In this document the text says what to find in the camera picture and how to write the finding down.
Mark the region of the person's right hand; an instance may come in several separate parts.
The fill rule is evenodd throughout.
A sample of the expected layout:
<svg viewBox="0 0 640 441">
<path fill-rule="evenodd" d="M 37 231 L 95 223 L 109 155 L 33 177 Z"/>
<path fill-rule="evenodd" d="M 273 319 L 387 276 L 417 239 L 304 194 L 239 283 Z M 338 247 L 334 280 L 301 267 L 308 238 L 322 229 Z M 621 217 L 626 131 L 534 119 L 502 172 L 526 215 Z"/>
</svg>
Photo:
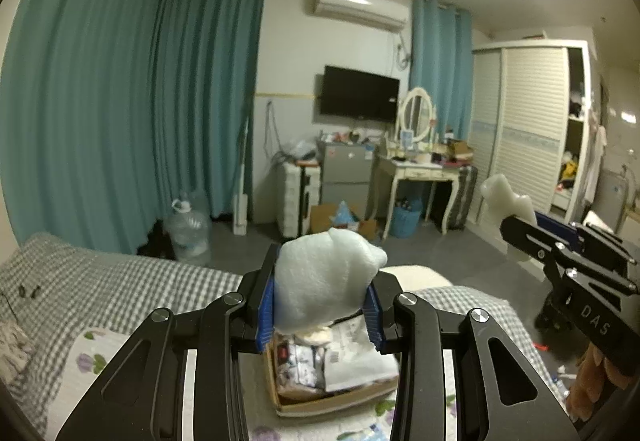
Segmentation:
<svg viewBox="0 0 640 441">
<path fill-rule="evenodd" d="M 590 343 L 579 365 L 575 383 L 570 387 L 566 400 L 567 412 L 573 418 L 588 421 L 601 398 L 605 383 L 625 389 L 629 382 L 630 378 L 623 375 L 600 349 Z"/>
</svg>

